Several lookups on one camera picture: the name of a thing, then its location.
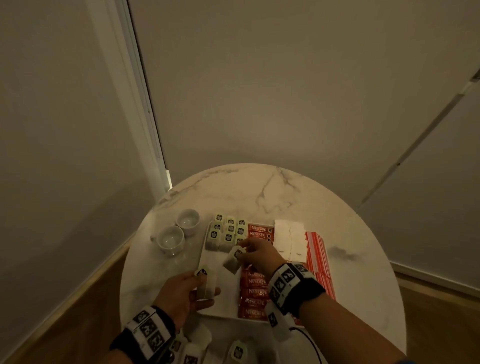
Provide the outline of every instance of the white marble tabletop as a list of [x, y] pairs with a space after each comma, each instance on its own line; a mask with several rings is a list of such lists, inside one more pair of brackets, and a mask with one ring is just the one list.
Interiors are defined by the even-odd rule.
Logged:
[[[150, 236], [174, 224], [176, 215], [185, 208], [200, 213], [200, 232], [187, 238], [179, 256], [166, 258]], [[206, 226], [217, 211], [264, 224], [273, 224], [276, 218], [301, 221], [307, 231], [319, 233], [327, 249], [337, 301], [406, 351], [400, 290], [384, 251], [367, 225], [319, 183], [262, 164], [230, 164], [197, 173], [171, 189], [150, 210], [133, 238], [123, 269], [123, 325], [144, 305], [151, 304], [168, 277], [197, 268]], [[206, 316], [202, 320], [218, 342], [241, 337], [248, 340], [257, 334], [266, 344], [273, 342], [266, 325]], [[313, 360], [311, 348], [306, 349], [302, 338], [295, 339], [278, 348], [282, 362], [293, 361], [289, 355], [297, 355], [295, 352], [304, 355], [308, 351]]]

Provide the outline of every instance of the beige wall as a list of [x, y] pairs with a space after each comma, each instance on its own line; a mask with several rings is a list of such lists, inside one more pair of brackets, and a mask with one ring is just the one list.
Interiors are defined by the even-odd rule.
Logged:
[[153, 204], [82, 1], [0, 4], [0, 361]]
[[131, 0], [173, 183], [294, 170], [357, 206], [480, 65], [480, 2]]
[[360, 208], [394, 262], [480, 291], [480, 85]]

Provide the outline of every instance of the white ceramic cup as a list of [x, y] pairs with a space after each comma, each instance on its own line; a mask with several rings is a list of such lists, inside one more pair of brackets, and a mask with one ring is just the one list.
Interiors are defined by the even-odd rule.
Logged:
[[200, 225], [200, 214], [196, 210], [188, 208], [177, 215], [175, 223], [181, 227], [185, 236], [195, 235]]
[[164, 228], [157, 236], [150, 238], [160, 247], [160, 250], [167, 256], [174, 256], [183, 250], [185, 236], [182, 229], [172, 225]]

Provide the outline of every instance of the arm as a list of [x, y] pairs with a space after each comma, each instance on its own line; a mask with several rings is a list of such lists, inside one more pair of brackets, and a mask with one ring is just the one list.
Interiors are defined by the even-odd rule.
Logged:
[[[286, 263], [270, 242], [248, 238], [241, 245], [248, 253], [239, 260], [252, 264], [267, 279]], [[394, 364], [406, 359], [391, 342], [327, 294], [303, 302], [299, 312], [300, 320], [331, 364]]]
[[[170, 332], [172, 336], [175, 336], [175, 332], [178, 333], [180, 328], [185, 324], [185, 321], [187, 320], [190, 312], [195, 312], [204, 308], [211, 307], [215, 303], [215, 301], [212, 299], [201, 301], [197, 301], [196, 299], [196, 291], [194, 290], [194, 288], [197, 288], [202, 283], [205, 283], [205, 281], [206, 276], [195, 276], [193, 272], [186, 272], [171, 277], [165, 282], [162, 289], [160, 290], [160, 293], [153, 301], [152, 305], [158, 307], [161, 311], [163, 311], [163, 318], [160, 319], [164, 322], [164, 324], [166, 324], [167, 321], [170, 321]], [[215, 296], [219, 294], [220, 288], [216, 287]], [[133, 341], [130, 341], [131, 345], [138, 345], [133, 338], [132, 340]], [[102, 358], [99, 364], [133, 364], [133, 360], [122, 350], [110, 350], [108, 354]], [[168, 356], [158, 359], [152, 357], [152, 360], [159, 360], [159, 362], [161, 363], [168, 358]]]

